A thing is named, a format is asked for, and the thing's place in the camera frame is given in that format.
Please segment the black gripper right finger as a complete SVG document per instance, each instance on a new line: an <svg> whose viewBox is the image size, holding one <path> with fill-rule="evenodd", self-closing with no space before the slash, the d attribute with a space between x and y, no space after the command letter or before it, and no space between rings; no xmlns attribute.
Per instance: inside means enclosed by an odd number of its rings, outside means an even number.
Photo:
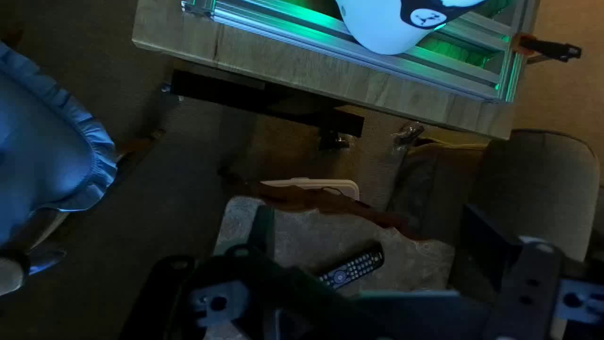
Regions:
<svg viewBox="0 0 604 340"><path fill-rule="evenodd" d="M604 340L604 264L575 260L541 237L515 235L492 224L475 205L460 215L458 252L494 288L482 340Z"/></svg>

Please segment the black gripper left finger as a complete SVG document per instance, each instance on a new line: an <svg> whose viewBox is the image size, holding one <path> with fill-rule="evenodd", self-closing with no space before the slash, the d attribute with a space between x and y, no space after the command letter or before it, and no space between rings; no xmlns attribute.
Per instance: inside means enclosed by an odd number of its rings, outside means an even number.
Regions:
<svg viewBox="0 0 604 340"><path fill-rule="evenodd" d="M250 340L345 340L352 301L299 267L269 256L273 209L254 211L250 233L222 254L160 258L148 271L118 340L203 340L233 324Z"/></svg>

